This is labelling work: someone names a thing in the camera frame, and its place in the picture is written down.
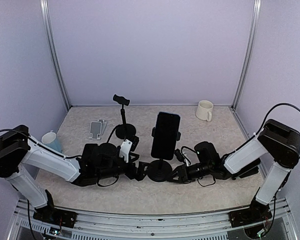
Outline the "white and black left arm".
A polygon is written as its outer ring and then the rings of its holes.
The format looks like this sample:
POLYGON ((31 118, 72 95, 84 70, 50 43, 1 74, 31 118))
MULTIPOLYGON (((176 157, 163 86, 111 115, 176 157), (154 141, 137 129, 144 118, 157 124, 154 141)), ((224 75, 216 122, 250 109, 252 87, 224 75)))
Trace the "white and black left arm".
POLYGON ((125 139, 120 146, 106 142, 87 143, 81 155, 64 155, 33 138, 29 128, 19 125, 14 129, 0 130, 0 178, 6 179, 35 209, 35 214, 53 223, 61 213, 53 203, 50 192, 40 187, 24 165, 31 165, 63 178, 79 187, 97 185, 107 178, 118 179, 125 175, 141 181, 149 164, 135 163, 134 153, 139 139, 125 139))

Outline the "blue phone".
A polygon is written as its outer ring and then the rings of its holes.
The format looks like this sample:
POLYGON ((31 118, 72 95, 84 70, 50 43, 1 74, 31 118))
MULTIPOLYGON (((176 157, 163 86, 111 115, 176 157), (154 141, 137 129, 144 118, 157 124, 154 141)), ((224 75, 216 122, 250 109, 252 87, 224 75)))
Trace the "blue phone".
POLYGON ((157 115, 155 127, 152 129, 151 156, 153 158, 172 160, 177 141, 180 140, 179 132, 181 117, 178 114, 162 112, 157 115))

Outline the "black round stand base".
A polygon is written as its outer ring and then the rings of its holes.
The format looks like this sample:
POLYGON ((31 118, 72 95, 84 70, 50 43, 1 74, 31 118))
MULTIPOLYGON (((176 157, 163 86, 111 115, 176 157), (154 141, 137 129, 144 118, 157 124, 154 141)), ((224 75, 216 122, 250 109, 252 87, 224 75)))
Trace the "black round stand base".
POLYGON ((122 119, 122 124, 119 124, 115 130, 115 135, 121 139, 130 139, 133 136, 136 135, 137 130, 134 125, 127 123, 126 120, 126 112, 125 112, 125 106, 129 106, 130 100, 119 95, 113 96, 113 101, 117 102, 119 105, 121 105, 120 114, 122 119))

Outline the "black front stand with pole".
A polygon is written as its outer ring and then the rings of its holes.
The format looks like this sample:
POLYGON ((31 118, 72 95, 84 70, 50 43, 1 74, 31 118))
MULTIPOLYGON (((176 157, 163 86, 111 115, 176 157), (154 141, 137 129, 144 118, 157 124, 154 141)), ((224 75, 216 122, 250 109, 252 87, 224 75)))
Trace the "black front stand with pole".
POLYGON ((154 182, 165 182, 166 177, 172 172, 172 166, 168 160, 154 159, 156 160, 153 160, 147 169, 147 176, 154 182))

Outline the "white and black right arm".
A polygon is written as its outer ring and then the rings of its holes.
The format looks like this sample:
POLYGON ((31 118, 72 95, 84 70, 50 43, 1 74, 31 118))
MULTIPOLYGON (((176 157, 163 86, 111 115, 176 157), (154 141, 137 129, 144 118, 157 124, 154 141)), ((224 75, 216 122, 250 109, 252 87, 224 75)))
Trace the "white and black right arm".
POLYGON ((269 203, 299 163, 300 132, 265 117, 258 131, 230 153, 219 156, 214 145, 207 141, 198 143, 194 151, 199 162, 176 167, 166 178, 167 181, 190 183, 206 175, 217 180, 235 180, 254 175, 262 156, 270 155, 273 158, 273 165, 249 207, 245 211, 232 212, 232 215, 238 214, 250 222, 256 222, 270 212, 269 203))

